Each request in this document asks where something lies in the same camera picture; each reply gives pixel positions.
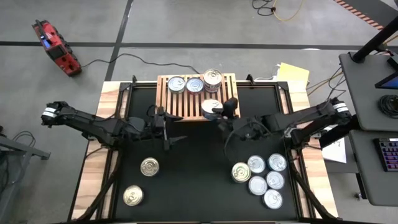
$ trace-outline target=concrete floor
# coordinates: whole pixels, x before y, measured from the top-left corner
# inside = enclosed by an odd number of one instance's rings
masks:
[[[279,1],[280,16],[293,13],[299,2]],[[47,19],[69,42],[115,42],[126,4],[127,0],[3,0],[0,21],[8,23],[0,23],[0,41],[37,41],[30,25],[35,19]],[[307,0],[298,16],[289,22],[258,16],[250,0],[135,0],[123,42],[306,44],[316,48],[316,45],[363,45],[376,33],[375,28],[332,0]],[[84,65],[96,58],[109,60],[113,48],[73,47],[73,50]],[[285,62],[310,70],[310,81],[314,84],[335,72],[339,67],[338,55],[347,50],[121,48],[119,53],[123,52],[151,62],[192,65],[200,72],[218,68],[236,73],[238,79],[249,73],[254,77],[269,77],[275,64]],[[36,146],[52,153],[48,161],[32,159],[13,208],[12,221],[65,221],[87,141],[68,127],[41,126],[40,115],[45,104],[55,100],[94,113],[108,65],[94,63],[80,76],[68,78],[41,47],[2,46],[0,67],[0,124],[6,134],[12,137],[22,130],[32,131]],[[156,67],[121,57],[112,80],[130,80],[132,75],[139,80],[155,80],[157,75],[191,72],[187,68]],[[329,91],[325,86],[312,94],[311,104],[322,102]],[[354,113],[349,93],[341,99]],[[340,217],[379,223],[394,223],[398,218],[398,208],[353,201],[351,195],[358,191],[358,185],[352,176],[333,174],[330,182]]]

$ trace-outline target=black table surface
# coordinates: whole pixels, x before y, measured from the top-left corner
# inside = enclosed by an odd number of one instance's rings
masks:
[[[381,96],[398,95],[398,90],[374,87],[374,84],[395,72],[387,63],[388,58],[385,55],[368,55],[363,63],[355,63],[348,54],[339,56],[362,130],[398,131],[398,120],[389,118],[377,106]]]
[[[398,172],[385,172],[373,139],[398,138],[398,133],[357,131],[349,132],[349,140],[355,153],[359,173],[370,204],[398,206]]]
[[[279,110],[272,88],[238,88],[242,116],[276,113]],[[140,116],[155,100],[155,91],[135,90],[130,116]],[[251,195],[247,183],[237,184],[231,178],[231,164],[246,162],[257,154],[267,159],[272,153],[285,155],[281,136],[257,142],[232,138],[227,154],[221,131],[211,122],[174,123],[169,137],[187,135],[171,151],[162,150],[161,141],[136,142],[124,150],[121,178],[118,182],[116,218],[137,222],[215,222],[297,220],[295,199],[289,170],[282,172],[284,188],[279,190],[284,201],[278,210],[266,208],[262,197]],[[143,176],[140,163],[147,157],[158,160],[160,171],[155,177]],[[266,169],[261,176],[269,172]],[[123,192],[130,185],[143,189],[144,200],[135,207],[127,206]]]

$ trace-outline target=red battery charger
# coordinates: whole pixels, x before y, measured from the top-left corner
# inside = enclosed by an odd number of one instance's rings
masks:
[[[32,27],[47,55],[63,72],[70,77],[81,72],[81,65],[72,49],[51,23],[46,20],[41,22],[36,20],[36,24],[33,24]]]

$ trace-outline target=wooden tray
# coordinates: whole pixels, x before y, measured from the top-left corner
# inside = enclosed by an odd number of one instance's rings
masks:
[[[231,97],[238,99],[238,91],[236,89],[236,79],[234,73],[223,74],[220,89],[217,93],[201,92],[199,95],[193,96],[185,90],[181,94],[171,93],[167,82],[172,77],[182,77],[185,82],[189,78],[197,77],[203,80],[203,75],[159,75],[157,77],[156,88],[156,105],[163,106],[165,110],[175,116],[181,116],[182,121],[207,121],[201,115],[201,103],[203,100],[214,99],[224,103]],[[235,115],[240,117],[241,113],[238,108],[235,110]]]

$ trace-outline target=tin can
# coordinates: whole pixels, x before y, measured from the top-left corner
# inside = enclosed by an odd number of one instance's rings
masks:
[[[279,190],[285,185],[285,179],[282,176],[282,174],[276,172],[276,171],[271,171],[267,174],[267,184],[270,188]]]
[[[251,172],[259,174],[266,168],[266,163],[261,156],[251,156],[248,159],[248,166]]]
[[[152,177],[159,171],[159,163],[156,159],[149,157],[141,162],[141,172],[147,177]]]
[[[203,74],[205,90],[209,93],[216,93],[221,86],[223,74],[217,69],[209,69]]]
[[[144,193],[142,193],[141,188],[136,185],[128,187],[123,193],[124,203],[128,206],[138,205],[141,203],[143,198]]]
[[[281,194],[273,189],[267,190],[263,197],[265,205],[271,209],[278,209],[282,206],[284,199]]]
[[[181,77],[173,77],[169,79],[167,85],[169,86],[169,90],[175,94],[180,94],[185,90],[185,80]]]
[[[274,171],[283,171],[287,166],[286,159],[281,154],[272,154],[268,158],[268,166]]]
[[[251,172],[247,164],[239,162],[232,167],[232,178],[237,183],[243,183],[250,179]]]
[[[263,195],[267,191],[267,182],[260,176],[254,176],[249,180],[249,190],[254,195]]]
[[[214,113],[213,108],[223,109],[223,105],[217,100],[213,99],[204,100],[201,103],[201,115],[204,118],[209,119],[210,121],[218,119],[220,115]]]
[[[187,81],[187,90],[192,95],[197,95],[203,91],[203,81],[200,78],[190,78]]]

